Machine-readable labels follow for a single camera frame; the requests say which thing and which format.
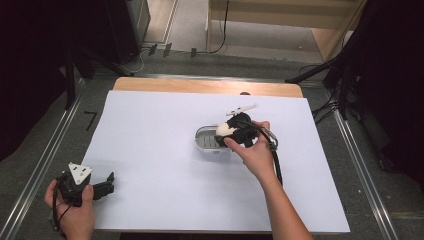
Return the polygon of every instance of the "hand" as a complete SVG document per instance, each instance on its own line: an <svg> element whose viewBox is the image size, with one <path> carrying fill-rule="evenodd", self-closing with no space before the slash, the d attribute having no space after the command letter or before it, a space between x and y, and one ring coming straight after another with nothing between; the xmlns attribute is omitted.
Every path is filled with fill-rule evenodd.
<svg viewBox="0 0 424 240"><path fill-rule="evenodd" d="M269 122L252 122L260 128L269 129L270 127ZM267 147L268 141L262 134L259 134L258 140L250 148L240 146L231 138L225 138L224 142L243 159L243 163L260 182L270 177L276 178L273 157L271 151Z"/></svg>
<svg viewBox="0 0 424 240"><path fill-rule="evenodd" d="M44 202L51 208L53 207L53 193L56 183L57 180L50 183L44 196ZM69 208L69 205L63 202L60 192L58 193L56 201L58 218L69 208L60 220L60 227L68 240L91 239L94 229L93 195L93 186L85 186L82 192L81 207Z"/></svg>

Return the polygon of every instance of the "black cable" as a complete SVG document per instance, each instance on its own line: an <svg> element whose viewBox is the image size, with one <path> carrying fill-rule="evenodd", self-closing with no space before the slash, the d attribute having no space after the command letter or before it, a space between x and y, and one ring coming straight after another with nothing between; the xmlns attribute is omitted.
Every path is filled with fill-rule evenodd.
<svg viewBox="0 0 424 240"><path fill-rule="evenodd" d="M320 123L324 118L326 118L326 117L328 117L328 116L330 116L330 114L331 113L333 113L334 111L336 110L336 107L332 107L331 109L330 109L330 111L328 111L327 113L325 113L320 119L318 119L316 122L315 122L315 124L318 124L318 123Z"/></svg>
<svg viewBox="0 0 424 240"><path fill-rule="evenodd" d="M60 176L59 179L57 179L57 183L56 183L56 186L54 187L54 191L53 191L53 208L52 208L52 210L53 210L53 222L54 222L54 229L57 232L61 232L60 222L59 222L59 219L58 219L58 216L57 216L57 207L58 207L58 206L56 206L57 194L59 192L59 185L62 183L65 176L66 176L65 174L62 174L62 176Z"/></svg>
<svg viewBox="0 0 424 240"><path fill-rule="evenodd" d="M303 80L306 80L324 70L326 70L327 68L331 68L337 71L337 68L333 66L333 64L337 63L338 58L334 57L330 60L328 60L327 62L324 62L322 64L320 64L318 67L313 68L309 71L307 71L306 73L302 74L301 76L297 76L295 78L291 78L291 79L286 79L284 80L285 83L300 83Z"/></svg>
<svg viewBox="0 0 424 240"><path fill-rule="evenodd" d="M62 220L62 217L63 217L63 215L65 215L65 213L71 208L72 206L71 205L69 205L68 206L68 208L66 208L66 210L62 213L62 215L60 215L60 218L59 218L59 223L60 223L60 220Z"/></svg>
<svg viewBox="0 0 424 240"><path fill-rule="evenodd" d="M226 10L225 10L225 18L224 18L224 39L222 40L222 43L221 43L221 46L217 49L217 50L215 50L215 51L213 51L213 52L208 52L208 51L206 51L206 52L198 52L198 54L200 53L210 53L210 54L214 54L214 53L217 53L219 50L221 50L221 48L224 46L224 44L225 44L225 40L226 40L226 38L227 38L227 17L228 17L228 6L230 5L230 1L229 0L227 0L227 8L226 8Z"/></svg>
<svg viewBox="0 0 424 240"><path fill-rule="evenodd" d="M299 69L299 75L302 75L301 72L302 72L303 69L305 69L307 67L317 67L317 66L319 66L319 64L310 64L310 65L303 66Z"/></svg>
<svg viewBox="0 0 424 240"><path fill-rule="evenodd" d="M258 130L265 137L265 139L268 141L268 143L270 145L269 149L271 151L272 157L274 158L275 174L277 175L277 179L280 182L280 184L283 185L283 177L281 176L280 161L278 159L278 155L277 155L277 151L276 151L277 149L272 149L273 143L272 143L271 139L269 138L268 134L266 134L260 127L256 126L253 123L245 122L245 121L239 121L239 120L234 120L234 122L247 124L250 127L253 127L254 129ZM275 145L275 148L276 148L276 147L278 147L278 140L275 139L275 141L276 141L276 145Z"/></svg>
<svg viewBox="0 0 424 240"><path fill-rule="evenodd" d="M330 94L330 97L328 98L328 101L327 102L325 102L324 103L324 105L322 105L320 108L318 108L318 109L315 109L315 110L313 110L312 111L312 114L313 114L313 118L315 119L316 118L316 116L318 115L318 113L321 111L321 110L323 110L324 108L326 108L327 107L327 105L330 103L330 101L333 99L333 95L334 95L334 93L336 92L336 88L334 88L333 89L333 91L331 92L331 94Z"/></svg>

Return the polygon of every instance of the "gray floor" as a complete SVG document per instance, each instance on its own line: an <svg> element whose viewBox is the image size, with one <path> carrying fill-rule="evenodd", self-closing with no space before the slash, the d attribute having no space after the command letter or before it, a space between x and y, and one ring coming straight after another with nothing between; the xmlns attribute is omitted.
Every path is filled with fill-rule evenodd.
<svg viewBox="0 0 424 240"><path fill-rule="evenodd" d="M187 1L189 0L179 1L180 9L183 4L188 3ZM184 14L180 13L178 15L177 12L176 17L178 16L182 17ZM181 43L181 39L184 39L181 36L184 36L184 34L181 29L177 31L175 27L177 26L177 21L180 20L176 19L174 21L169 39L173 41L173 46L175 47L173 47L173 50L187 51L184 44ZM177 40L176 32L180 33L180 40ZM294 40L288 39L285 41L292 41L292 43L298 41L296 37L292 39ZM250 41L251 43L258 42L258 40L246 41ZM310 39L308 34L305 34L304 38L299 41L305 41L307 42L305 43L306 45L309 44L308 46L313 47L313 40ZM190 43L185 46L195 46L194 44ZM300 55L293 54L296 53L294 51L291 53L290 51L286 51L284 54L277 51L279 56L285 56L280 58L269 58L270 55L267 54L263 55L263 57L259 55L252 57L249 51L245 51L245 53L239 51L237 54L234 54L245 57L221 54L198 55L196 58L190 58L189 53L173 51L170 56L163 58L163 51L158 50L155 55L149 57L147 57L147 54L143 55L144 67L141 71L135 73L135 75L166 74L235 77L244 78L248 81L283 82L284 79L297 76L302 67L320 62L319 59L310 55L313 54L316 56L316 48L310 51L311 53L300 53ZM125 66L131 69L138 69L141 63L135 58L134 61ZM321 73L300 84L311 109L320 107L328 98L326 90L321 85L324 76L325 73ZM97 65L94 79L85 81L86 87L82 93L80 105L56 152L51 166L48 168L45 178L39 186L36 197L26 212L15 239L60 239L58 235L52 232L47 221L50 211L43 203L44 190L53 178L57 177L62 170L66 169L69 162L81 162L101 116L106 94L112 89L116 78L117 76L110 70ZM17 197L27 184L56 125L63 116L65 98L66 96L63 95L57 99L46 115L33 128L18 151L0 162L0 181L2 183L0 185L0 203L2 206L0 208L1 226L6 223ZM84 111L99 113L93 126L88 131L86 131L86 128L90 123L91 115L84 114ZM348 123L352 128L354 137L379 190L380 196L392 216L392 221L399 239L422 239L422 236L424 236L424 195L418 185L402 173L389 174L382 171L378 165L376 152L372 148L372 144L362 125L351 116L349 116ZM340 199L345 207L351 233L330 236L316 235L315 238L384 239L352 163L343 136L337 126L335 117L330 116L324 119L317 125L317 129ZM119 239L119 233L96 231L93 239Z"/></svg>

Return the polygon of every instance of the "white paper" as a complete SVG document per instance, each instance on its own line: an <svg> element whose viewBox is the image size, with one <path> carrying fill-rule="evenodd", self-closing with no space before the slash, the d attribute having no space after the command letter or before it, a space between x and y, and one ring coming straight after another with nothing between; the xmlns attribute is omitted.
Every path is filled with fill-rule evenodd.
<svg viewBox="0 0 424 240"><path fill-rule="evenodd" d="M311 232L349 232L309 105L303 98L110 91L83 160L91 183L115 173L115 192L95 202L96 229L270 231L263 191L235 153L205 153L203 126L246 112L271 122L284 189Z"/></svg>

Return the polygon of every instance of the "table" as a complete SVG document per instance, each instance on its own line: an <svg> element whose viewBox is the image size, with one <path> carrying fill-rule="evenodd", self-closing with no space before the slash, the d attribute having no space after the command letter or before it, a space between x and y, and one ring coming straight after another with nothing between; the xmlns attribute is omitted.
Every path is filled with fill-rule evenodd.
<svg viewBox="0 0 424 240"><path fill-rule="evenodd" d="M252 96L238 96L241 92ZM259 107L249 115L259 120L267 113L273 132L285 136L279 138L285 150L278 150L280 159L290 159L280 160L284 186L307 227L349 232L298 86L155 78L120 78L108 95L82 163L93 167L93 183L116 170L115 193L95 202L96 229L269 233L262 189L241 159L231 151L204 153L194 144L196 129L227 119L219 113L228 105L251 101ZM280 111L270 113L275 107Z"/></svg>
<svg viewBox="0 0 424 240"><path fill-rule="evenodd" d="M209 0L208 48L212 20L224 20L227 0ZM354 30L366 0L231 0L227 21L312 28L324 61L349 30Z"/></svg>

